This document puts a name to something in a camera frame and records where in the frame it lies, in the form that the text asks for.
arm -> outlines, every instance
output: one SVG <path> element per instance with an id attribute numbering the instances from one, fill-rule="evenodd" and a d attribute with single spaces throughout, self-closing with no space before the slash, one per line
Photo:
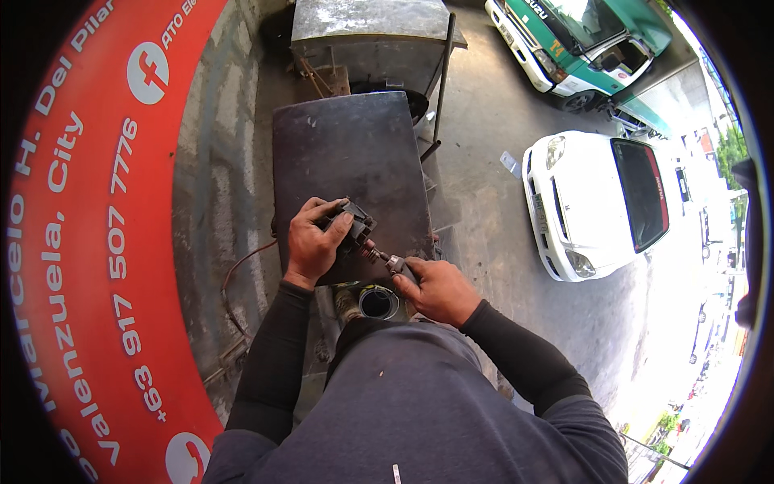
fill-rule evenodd
<path id="1" fill-rule="evenodd" d="M 535 406 L 538 417 L 568 396 L 591 397 L 584 377 L 556 346 L 509 320 L 486 300 L 460 331 L 481 346 L 514 390 Z"/>
<path id="2" fill-rule="evenodd" d="M 626 456 L 618 435 L 591 398 L 586 380 L 562 353 L 482 300 L 457 267 L 414 257 L 406 262 L 419 286 L 400 275 L 392 282 L 416 309 L 478 343 L 535 406 L 535 415 L 567 439 L 597 482 L 626 482 Z"/>
<path id="3" fill-rule="evenodd" d="M 325 233 L 314 222 L 339 202 L 311 198 L 290 222 L 288 270 L 250 346 L 226 430 L 254 431 L 279 445 L 293 428 L 312 291 L 336 260 L 352 215 L 337 216 Z"/>
<path id="4" fill-rule="evenodd" d="M 451 324 L 478 343 L 513 388 L 535 406 L 535 415 L 568 396 L 591 397 L 586 380 L 554 345 L 493 309 L 457 267 L 416 257 L 406 262 L 420 284 L 395 276 L 395 285 L 419 312 Z"/>
<path id="5" fill-rule="evenodd" d="M 276 444 L 290 434 L 301 389 L 312 294 L 286 280 L 279 283 L 250 346 L 226 430 L 254 431 Z"/>

license plate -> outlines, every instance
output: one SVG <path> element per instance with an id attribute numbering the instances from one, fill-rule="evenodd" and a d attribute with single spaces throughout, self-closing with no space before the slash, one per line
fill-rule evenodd
<path id="1" fill-rule="evenodd" d="M 504 23 L 500 24 L 500 32 L 502 32 L 502 35 L 505 36 L 505 40 L 508 41 L 508 45 L 511 45 L 513 43 L 513 36 L 508 31 L 508 29 L 505 28 L 505 24 Z"/>
<path id="2" fill-rule="evenodd" d="M 546 209 L 543 208 L 543 197 L 540 194 L 533 195 L 533 205 L 535 205 L 535 220 L 541 234 L 548 233 L 548 221 L 546 220 Z"/>

metal table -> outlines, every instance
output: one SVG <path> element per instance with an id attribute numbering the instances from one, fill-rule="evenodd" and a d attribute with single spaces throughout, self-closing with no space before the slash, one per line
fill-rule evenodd
<path id="1" fill-rule="evenodd" d="M 279 259 L 287 269 L 290 219 L 310 197 L 349 196 L 378 223 L 371 233 L 390 254 L 433 256 L 420 156 L 402 91 L 339 96 L 278 108 L 273 116 L 274 200 Z M 387 277 L 352 252 L 318 285 Z"/>
<path id="2" fill-rule="evenodd" d="M 441 0 L 297 0 L 290 48 L 315 68 L 347 66 L 351 83 L 389 80 L 428 98 L 448 22 Z M 467 49 L 459 29 L 454 46 Z"/>

right hand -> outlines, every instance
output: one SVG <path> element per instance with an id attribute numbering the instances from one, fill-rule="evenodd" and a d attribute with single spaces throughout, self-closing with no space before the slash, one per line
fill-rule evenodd
<path id="1" fill-rule="evenodd" d="M 392 282 L 416 309 L 430 319 L 459 328 L 473 314 L 481 296 L 454 264 L 407 257 L 419 286 L 396 274 Z"/>

metal bucket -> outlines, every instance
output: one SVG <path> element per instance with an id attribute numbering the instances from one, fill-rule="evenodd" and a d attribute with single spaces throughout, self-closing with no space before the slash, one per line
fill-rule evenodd
<path id="1" fill-rule="evenodd" d="M 366 318 L 388 320 L 395 316 L 400 307 L 398 296 L 382 286 L 366 286 L 360 291 L 358 306 Z"/>

